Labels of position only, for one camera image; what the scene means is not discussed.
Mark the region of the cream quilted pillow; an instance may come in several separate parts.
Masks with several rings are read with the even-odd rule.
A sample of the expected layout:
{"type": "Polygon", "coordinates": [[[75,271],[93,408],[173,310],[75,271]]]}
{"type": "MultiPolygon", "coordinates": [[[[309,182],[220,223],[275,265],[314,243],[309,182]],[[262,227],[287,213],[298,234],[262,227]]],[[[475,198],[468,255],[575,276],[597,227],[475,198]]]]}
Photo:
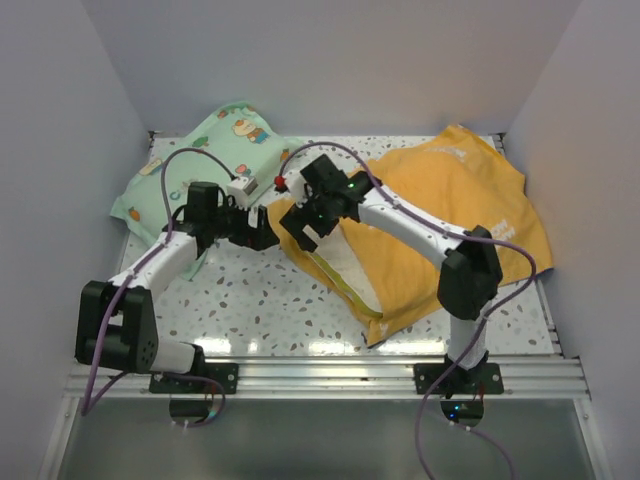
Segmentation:
{"type": "Polygon", "coordinates": [[[378,296],[365,273],[361,262],[337,226],[330,234],[320,237],[311,228],[305,230],[311,234],[316,248],[309,253],[314,263],[329,277],[336,289],[352,302],[362,314],[382,317],[382,307],[378,296]]]}

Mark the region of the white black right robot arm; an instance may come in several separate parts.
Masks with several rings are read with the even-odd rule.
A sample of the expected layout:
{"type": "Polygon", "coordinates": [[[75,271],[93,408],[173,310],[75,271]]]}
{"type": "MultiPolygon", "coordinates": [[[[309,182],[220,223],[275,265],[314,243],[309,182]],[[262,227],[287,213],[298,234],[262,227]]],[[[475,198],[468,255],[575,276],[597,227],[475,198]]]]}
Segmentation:
{"type": "Polygon", "coordinates": [[[447,384],[464,393],[480,382],[488,360],[486,316],[503,278],[488,230],[438,220],[402,199],[369,168],[349,176],[326,155],[277,175],[274,184],[294,199],[280,224],[305,252],[315,252],[340,220],[350,219],[391,235],[428,260],[440,273],[437,299],[450,315],[447,384]]]}

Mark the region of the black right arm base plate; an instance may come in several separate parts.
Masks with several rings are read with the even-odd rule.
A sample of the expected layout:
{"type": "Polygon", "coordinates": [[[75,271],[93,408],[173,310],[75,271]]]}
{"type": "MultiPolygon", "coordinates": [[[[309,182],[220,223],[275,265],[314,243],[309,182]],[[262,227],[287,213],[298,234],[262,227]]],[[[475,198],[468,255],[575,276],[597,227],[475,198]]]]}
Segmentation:
{"type": "Polygon", "coordinates": [[[445,372],[444,363],[416,363],[413,365],[414,385],[419,395],[424,395],[432,385],[434,395],[451,398],[454,395],[490,394],[505,392],[500,366],[485,363],[470,370],[456,367],[446,378],[438,382],[445,372]]]}

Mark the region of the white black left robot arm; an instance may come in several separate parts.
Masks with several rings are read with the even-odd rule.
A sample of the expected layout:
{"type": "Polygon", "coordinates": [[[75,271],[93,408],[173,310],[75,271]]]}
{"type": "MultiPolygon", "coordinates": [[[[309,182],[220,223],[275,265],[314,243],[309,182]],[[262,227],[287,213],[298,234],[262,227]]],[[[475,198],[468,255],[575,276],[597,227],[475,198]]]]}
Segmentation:
{"type": "Polygon", "coordinates": [[[154,303],[176,277],[218,240],[266,250],[279,239],[264,205],[242,207],[214,183],[189,187],[184,205],[172,211],[158,240],[128,269],[82,289],[74,357],[134,374],[172,374],[185,392],[201,390],[208,379],[200,346],[159,338],[154,303]]]}

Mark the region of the orange mickey mouse pillowcase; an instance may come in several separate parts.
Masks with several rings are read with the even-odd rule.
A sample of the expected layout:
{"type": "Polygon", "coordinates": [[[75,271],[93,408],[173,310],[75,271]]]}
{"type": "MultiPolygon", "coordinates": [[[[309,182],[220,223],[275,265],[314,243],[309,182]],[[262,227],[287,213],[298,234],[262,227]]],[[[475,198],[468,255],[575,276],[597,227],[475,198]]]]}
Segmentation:
{"type": "MultiPolygon", "coordinates": [[[[547,234],[524,193],[524,175],[483,137],[450,125],[431,137],[351,137],[340,142],[351,153],[337,151],[328,140],[320,140],[314,150],[346,161],[349,175],[359,171],[353,161],[353,155],[359,155],[384,185],[418,208],[466,229],[480,225],[494,239],[531,254],[527,260],[511,249],[497,248],[503,284],[522,283],[531,271],[552,268],[547,234]]],[[[381,318],[358,312],[281,225],[274,230],[285,254],[346,302],[364,325],[368,346],[413,328],[420,319],[440,310],[436,298],[439,274],[430,262],[380,230],[349,219],[339,226],[378,296],[381,318]]]]}

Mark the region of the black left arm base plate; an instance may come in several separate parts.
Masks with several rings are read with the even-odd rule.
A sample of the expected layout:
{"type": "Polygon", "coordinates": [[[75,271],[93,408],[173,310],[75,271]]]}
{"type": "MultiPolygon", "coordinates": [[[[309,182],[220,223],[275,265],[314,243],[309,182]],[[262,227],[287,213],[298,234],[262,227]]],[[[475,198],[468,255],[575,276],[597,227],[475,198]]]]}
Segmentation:
{"type": "Polygon", "coordinates": [[[237,363],[206,363],[198,373],[153,375],[149,383],[152,394],[196,395],[222,393],[234,395],[239,380],[237,363]]]}

